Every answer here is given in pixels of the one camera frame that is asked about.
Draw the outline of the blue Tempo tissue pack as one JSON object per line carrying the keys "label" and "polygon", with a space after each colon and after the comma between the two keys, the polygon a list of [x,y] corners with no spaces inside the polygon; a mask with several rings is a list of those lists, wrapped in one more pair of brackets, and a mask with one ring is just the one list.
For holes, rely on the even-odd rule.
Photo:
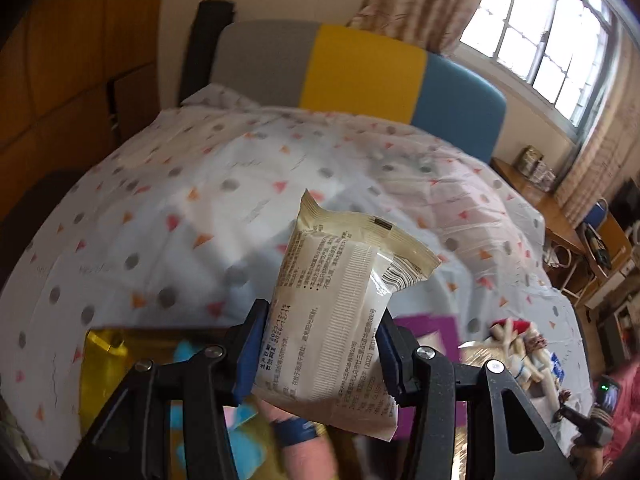
{"label": "blue Tempo tissue pack", "polygon": [[548,353],[550,360],[550,370],[554,378],[555,385],[559,387],[564,382],[565,372],[558,356],[554,352]]}

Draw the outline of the white wet wipe packet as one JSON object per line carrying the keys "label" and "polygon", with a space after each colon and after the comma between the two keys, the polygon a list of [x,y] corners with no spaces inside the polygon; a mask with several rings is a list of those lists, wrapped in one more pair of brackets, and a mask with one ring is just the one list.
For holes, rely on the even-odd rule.
{"label": "white wet wipe packet", "polygon": [[398,407],[375,333],[390,298],[427,280],[434,252],[378,217],[304,193],[273,291],[253,392],[312,422],[390,440]]}

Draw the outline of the white knit glove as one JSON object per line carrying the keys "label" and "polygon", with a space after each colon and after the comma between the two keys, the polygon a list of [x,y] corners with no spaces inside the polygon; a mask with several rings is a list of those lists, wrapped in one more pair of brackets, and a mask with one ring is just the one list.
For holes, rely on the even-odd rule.
{"label": "white knit glove", "polygon": [[506,322],[505,328],[490,326],[489,331],[491,337],[502,345],[506,365],[524,390],[528,390],[535,382],[541,382],[541,374],[526,353],[524,339],[512,330],[510,321]]}

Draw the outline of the blue pink plush toy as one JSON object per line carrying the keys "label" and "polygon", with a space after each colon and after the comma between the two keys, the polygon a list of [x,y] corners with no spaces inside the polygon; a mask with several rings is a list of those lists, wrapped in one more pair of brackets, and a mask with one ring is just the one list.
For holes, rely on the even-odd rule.
{"label": "blue pink plush toy", "polygon": [[[256,414],[257,411],[248,403],[243,403],[238,408],[224,407],[224,419],[227,424],[233,461],[240,479],[249,479],[266,459],[264,446],[242,429],[242,426],[254,418]],[[170,408],[170,429],[175,440],[172,445],[175,451],[174,462],[182,471],[186,471],[182,426],[182,404],[175,401]]]}

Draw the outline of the pink fuzzy sock roll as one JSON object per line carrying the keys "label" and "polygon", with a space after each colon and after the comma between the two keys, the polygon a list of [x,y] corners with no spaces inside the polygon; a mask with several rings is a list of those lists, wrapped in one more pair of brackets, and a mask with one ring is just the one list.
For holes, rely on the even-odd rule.
{"label": "pink fuzzy sock roll", "polygon": [[270,423],[284,469],[293,480],[329,480],[338,478],[337,461],[326,434],[320,434],[313,422],[283,411],[257,399],[258,411]]}

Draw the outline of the white foam roll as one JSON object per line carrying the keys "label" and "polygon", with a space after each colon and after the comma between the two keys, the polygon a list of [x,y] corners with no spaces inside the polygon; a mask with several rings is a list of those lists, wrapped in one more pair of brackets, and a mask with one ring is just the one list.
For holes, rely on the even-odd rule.
{"label": "white foam roll", "polygon": [[553,374],[550,353],[546,348],[536,349],[532,353],[532,359],[536,369],[539,374],[541,374],[542,391],[549,403],[549,408],[552,412],[556,412],[561,405],[559,390],[556,388],[555,376]]}

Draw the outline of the red sock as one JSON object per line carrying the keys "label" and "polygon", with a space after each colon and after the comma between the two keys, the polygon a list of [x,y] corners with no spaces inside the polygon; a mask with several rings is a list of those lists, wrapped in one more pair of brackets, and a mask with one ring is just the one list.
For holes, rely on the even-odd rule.
{"label": "red sock", "polygon": [[508,321],[511,322],[512,330],[519,335],[527,333],[532,325],[531,322],[522,320],[521,318],[502,318],[501,320],[493,322],[491,326],[500,326],[501,328],[505,328],[506,322]]}

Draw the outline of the blue folding chair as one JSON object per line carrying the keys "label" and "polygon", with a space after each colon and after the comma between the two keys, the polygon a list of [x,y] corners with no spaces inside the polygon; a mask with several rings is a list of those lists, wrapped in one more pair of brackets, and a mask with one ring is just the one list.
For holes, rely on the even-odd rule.
{"label": "blue folding chair", "polygon": [[600,198],[578,226],[585,246],[586,260],[594,278],[606,283],[631,258],[631,244],[618,222]]}

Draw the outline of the patterned plastic tablecloth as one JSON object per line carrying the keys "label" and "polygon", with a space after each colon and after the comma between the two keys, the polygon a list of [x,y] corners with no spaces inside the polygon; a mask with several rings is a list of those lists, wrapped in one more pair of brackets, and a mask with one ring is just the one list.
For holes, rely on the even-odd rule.
{"label": "patterned plastic tablecloth", "polygon": [[262,106],[212,84],[6,236],[1,393],[55,470],[80,439],[80,370],[99,327],[230,326],[271,295],[300,199],[392,222],[440,265],[393,296],[463,341],[492,322],[537,325],[579,411],[591,408],[574,310],[542,268],[544,219],[484,162],[398,122]]}

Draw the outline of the right beige curtain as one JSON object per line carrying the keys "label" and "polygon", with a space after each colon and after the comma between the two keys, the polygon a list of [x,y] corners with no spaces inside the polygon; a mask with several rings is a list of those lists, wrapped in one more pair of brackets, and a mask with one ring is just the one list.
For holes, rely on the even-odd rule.
{"label": "right beige curtain", "polygon": [[620,45],[615,79],[574,164],[554,192],[571,226],[578,226],[614,183],[639,144],[639,49]]}

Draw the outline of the beige curtain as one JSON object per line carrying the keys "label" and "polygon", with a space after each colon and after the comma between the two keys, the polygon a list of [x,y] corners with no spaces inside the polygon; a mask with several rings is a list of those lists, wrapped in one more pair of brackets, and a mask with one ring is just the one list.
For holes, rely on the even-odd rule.
{"label": "beige curtain", "polygon": [[614,183],[639,144],[639,49],[620,45],[615,79],[574,164],[554,192],[571,226],[578,226]]}
{"label": "beige curtain", "polygon": [[448,56],[482,0],[363,0],[348,26]]}

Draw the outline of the grey yellow blue sofa back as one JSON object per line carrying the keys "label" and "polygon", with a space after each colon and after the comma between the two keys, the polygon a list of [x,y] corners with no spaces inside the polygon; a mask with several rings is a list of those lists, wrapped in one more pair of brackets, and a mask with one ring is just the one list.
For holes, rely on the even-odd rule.
{"label": "grey yellow blue sofa back", "polygon": [[262,104],[420,128],[489,162],[506,99],[477,73],[373,32],[265,20],[221,33],[210,79]]}

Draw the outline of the left beige curtain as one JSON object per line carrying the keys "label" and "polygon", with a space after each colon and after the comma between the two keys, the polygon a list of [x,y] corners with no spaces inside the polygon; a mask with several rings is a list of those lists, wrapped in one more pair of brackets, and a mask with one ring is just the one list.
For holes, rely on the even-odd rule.
{"label": "left beige curtain", "polygon": [[348,26],[448,56],[482,0],[363,0]]}

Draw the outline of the wooden wardrobe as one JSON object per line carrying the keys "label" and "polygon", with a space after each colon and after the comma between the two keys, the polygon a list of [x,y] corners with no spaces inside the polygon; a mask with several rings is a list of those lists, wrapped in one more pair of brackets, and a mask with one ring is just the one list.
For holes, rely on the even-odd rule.
{"label": "wooden wardrobe", "polygon": [[114,151],[107,85],[156,96],[160,0],[32,0],[1,48],[1,211],[40,179]]}

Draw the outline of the black rolled mat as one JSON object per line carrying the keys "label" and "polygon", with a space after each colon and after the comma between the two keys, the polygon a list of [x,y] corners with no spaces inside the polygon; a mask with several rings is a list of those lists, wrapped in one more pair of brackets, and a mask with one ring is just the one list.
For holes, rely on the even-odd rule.
{"label": "black rolled mat", "polygon": [[209,84],[218,41],[235,16],[229,0],[202,0],[192,22],[178,93],[178,102]]}

